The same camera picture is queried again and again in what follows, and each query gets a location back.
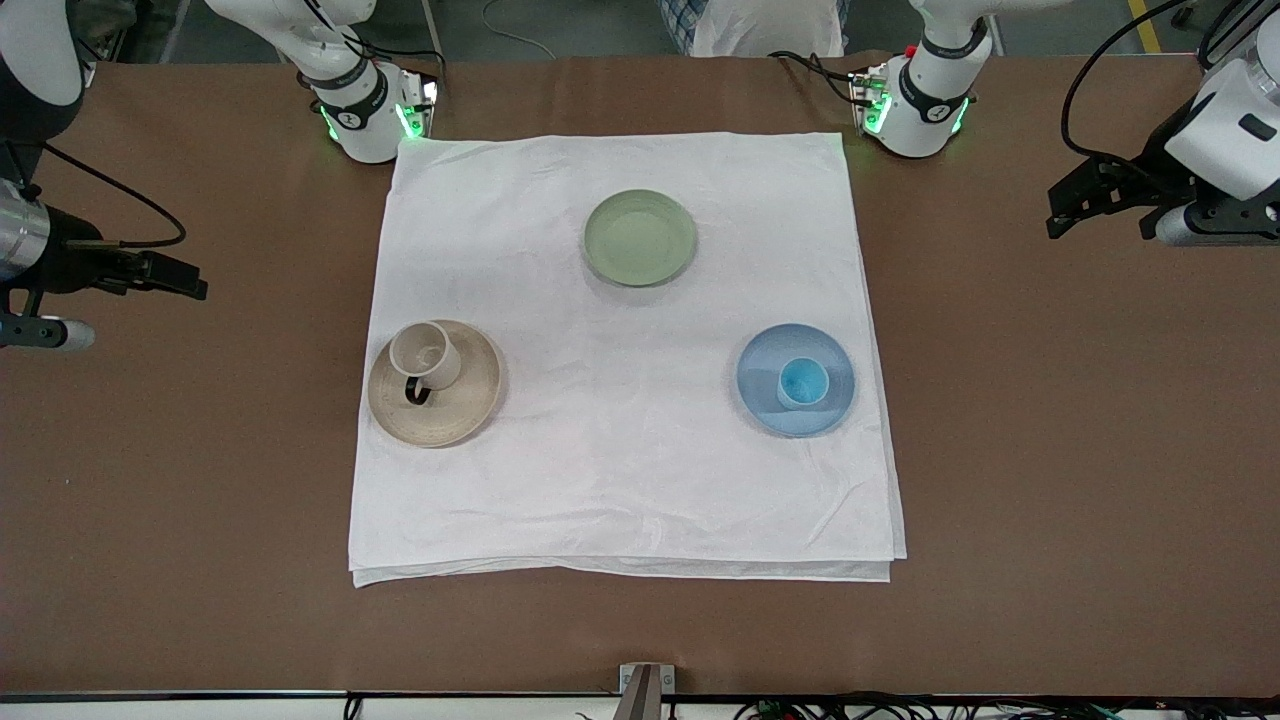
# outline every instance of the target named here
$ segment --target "person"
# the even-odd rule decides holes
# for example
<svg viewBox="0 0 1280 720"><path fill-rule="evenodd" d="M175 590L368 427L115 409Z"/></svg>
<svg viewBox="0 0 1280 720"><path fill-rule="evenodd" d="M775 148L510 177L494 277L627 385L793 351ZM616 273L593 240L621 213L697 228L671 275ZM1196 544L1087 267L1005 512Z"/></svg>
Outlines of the person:
<svg viewBox="0 0 1280 720"><path fill-rule="evenodd" d="M658 6L685 55L845 54L849 0L658 0Z"/></svg>

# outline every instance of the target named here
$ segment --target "cup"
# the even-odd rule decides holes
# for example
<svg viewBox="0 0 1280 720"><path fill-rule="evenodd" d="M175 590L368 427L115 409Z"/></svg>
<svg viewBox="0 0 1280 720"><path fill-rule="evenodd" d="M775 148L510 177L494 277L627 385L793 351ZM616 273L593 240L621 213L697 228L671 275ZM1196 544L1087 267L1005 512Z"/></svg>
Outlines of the cup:
<svg viewBox="0 0 1280 720"><path fill-rule="evenodd" d="M778 374L778 402L787 410L804 410L822 402L831 389L827 369L813 357L796 357Z"/></svg>
<svg viewBox="0 0 1280 720"><path fill-rule="evenodd" d="M433 389L458 379L462 356L449 333L436 323L415 323L396 333L388 352L392 366L404 375L404 400L422 405Z"/></svg>

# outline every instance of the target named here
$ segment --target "plaid shirt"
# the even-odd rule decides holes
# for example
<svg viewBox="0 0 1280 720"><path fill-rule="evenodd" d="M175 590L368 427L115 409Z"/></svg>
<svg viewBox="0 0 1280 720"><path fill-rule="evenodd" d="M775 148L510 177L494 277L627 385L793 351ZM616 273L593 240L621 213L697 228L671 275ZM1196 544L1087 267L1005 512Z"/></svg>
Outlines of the plaid shirt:
<svg viewBox="0 0 1280 720"><path fill-rule="evenodd" d="M849 1L836 3L841 26L849 19ZM707 0L658 0L658 8L662 10L662 22L667 23L667 32L676 41L676 47L687 55L689 49L694 46L694 27L707 9Z"/></svg>

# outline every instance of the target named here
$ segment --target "beige plate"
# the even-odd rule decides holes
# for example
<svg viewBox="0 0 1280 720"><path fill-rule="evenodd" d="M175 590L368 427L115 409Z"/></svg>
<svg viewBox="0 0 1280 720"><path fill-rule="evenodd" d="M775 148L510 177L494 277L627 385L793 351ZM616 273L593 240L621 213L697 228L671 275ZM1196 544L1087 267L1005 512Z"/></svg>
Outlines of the beige plate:
<svg viewBox="0 0 1280 720"><path fill-rule="evenodd" d="M502 361L489 338L466 323L435 320L462 355L452 386L433 391L425 405L404 400L404 375L383 347L369 374L369 409L392 437L417 447L444 447L476 432L493 413L502 388Z"/></svg>

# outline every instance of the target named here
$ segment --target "brown table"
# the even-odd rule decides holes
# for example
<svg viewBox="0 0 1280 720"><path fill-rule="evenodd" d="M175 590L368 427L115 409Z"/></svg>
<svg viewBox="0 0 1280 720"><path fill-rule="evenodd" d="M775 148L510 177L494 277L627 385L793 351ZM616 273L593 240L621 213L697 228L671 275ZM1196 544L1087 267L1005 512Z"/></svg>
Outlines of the brown table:
<svg viewBox="0 0 1280 720"><path fill-rule="evenodd" d="M0 352L9 691L1243 694L1280 679L1280 254L1170 250L1137 215L1044 237L1073 59L1002 59L941 156L849 131L768 60L457 65L436 135L846 133L910 559L888 585L559 570L353 589L347 523L389 167L325 140L288 67L111 67L64 150L191 228L205 304L83 292L81 355ZM1080 138L1130 152L1197 86L1116 59ZM111 237L161 220L52 159Z"/></svg>

